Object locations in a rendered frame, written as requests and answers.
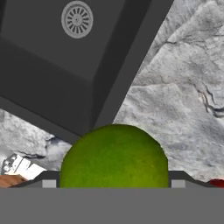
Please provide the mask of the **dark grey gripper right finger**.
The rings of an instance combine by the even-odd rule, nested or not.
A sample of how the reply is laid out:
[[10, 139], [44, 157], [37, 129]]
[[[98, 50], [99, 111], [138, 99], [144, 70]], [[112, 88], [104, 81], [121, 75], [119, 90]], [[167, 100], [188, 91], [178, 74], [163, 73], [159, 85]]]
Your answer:
[[213, 186], [192, 178], [185, 171], [169, 171], [169, 187], [170, 188], [191, 188], [191, 187], [206, 187]]

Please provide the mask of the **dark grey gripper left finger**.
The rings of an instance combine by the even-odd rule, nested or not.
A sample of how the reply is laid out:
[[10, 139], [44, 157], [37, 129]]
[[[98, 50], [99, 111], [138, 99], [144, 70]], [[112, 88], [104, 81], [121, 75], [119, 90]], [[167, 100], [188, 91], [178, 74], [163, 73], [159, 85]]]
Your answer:
[[60, 173], [58, 171], [42, 171], [39, 175], [28, 176], [23, 183], [15, 185], [19, 187], [57, 188], [60, 186]]

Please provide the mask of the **green round fruit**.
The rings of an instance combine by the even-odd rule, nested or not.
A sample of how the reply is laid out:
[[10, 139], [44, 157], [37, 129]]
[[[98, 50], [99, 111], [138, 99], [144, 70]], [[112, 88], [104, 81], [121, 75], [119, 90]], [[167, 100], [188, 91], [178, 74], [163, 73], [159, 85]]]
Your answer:
[[61, 187], [167, 187], [168, 159], [160, 143], [138, 127], [112, 124], [78, 140], [65, 155]]

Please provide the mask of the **dark grey sink basin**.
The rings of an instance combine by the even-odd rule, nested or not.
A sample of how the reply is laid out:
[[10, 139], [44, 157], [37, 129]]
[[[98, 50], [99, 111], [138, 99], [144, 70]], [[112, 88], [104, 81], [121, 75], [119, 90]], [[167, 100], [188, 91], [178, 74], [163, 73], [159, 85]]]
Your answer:
[[0, 0], [0, 109], [74, 143], [112, 123], [174, 0]]

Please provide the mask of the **brown wooden cabinet front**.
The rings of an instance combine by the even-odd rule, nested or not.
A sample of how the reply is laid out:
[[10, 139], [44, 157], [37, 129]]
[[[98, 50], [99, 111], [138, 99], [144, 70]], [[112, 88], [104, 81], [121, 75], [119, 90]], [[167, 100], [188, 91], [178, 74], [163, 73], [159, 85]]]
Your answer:
[[26, 178], [20, 175], [0, 175], [0, 188], [9, 188], [25, 181]]

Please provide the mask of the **red round fruit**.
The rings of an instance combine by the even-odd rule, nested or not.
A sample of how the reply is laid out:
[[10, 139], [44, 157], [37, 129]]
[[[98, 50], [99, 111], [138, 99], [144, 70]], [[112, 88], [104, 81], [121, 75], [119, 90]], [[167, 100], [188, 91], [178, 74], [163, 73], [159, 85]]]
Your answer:
[[209, 181], [209, 184], [210, 184], [210, 185], [213, 185], [213, 186], [217, 186], [217, 187], [222, 187], [222, 188], [224, 188], [224, 179], [218, 179], [218, 178], [211, 179], [211, 180]]

